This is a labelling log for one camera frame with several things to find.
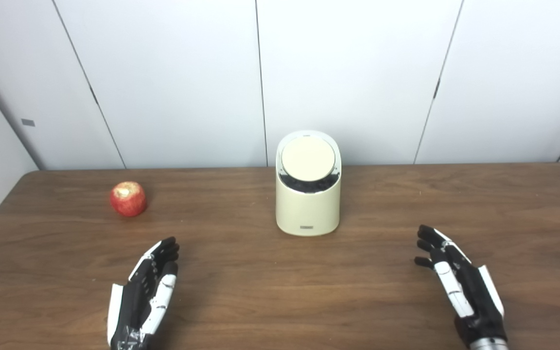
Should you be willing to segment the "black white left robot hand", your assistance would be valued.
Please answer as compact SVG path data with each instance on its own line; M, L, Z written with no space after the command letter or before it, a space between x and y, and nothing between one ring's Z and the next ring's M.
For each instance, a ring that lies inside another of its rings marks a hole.
M163 239L140 257L125 285L112 285L106 324L112 350L149 349L173 297L178 257L175 237Z

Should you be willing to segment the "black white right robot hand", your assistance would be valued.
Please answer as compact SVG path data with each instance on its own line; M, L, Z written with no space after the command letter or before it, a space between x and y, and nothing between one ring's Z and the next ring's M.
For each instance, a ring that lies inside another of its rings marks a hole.
M415 257L418 266L433 270L453 309L454 326L468 350L507 350L504 305L489 269L476 267L457 244L438 229L420 225L417 247L429 257Z

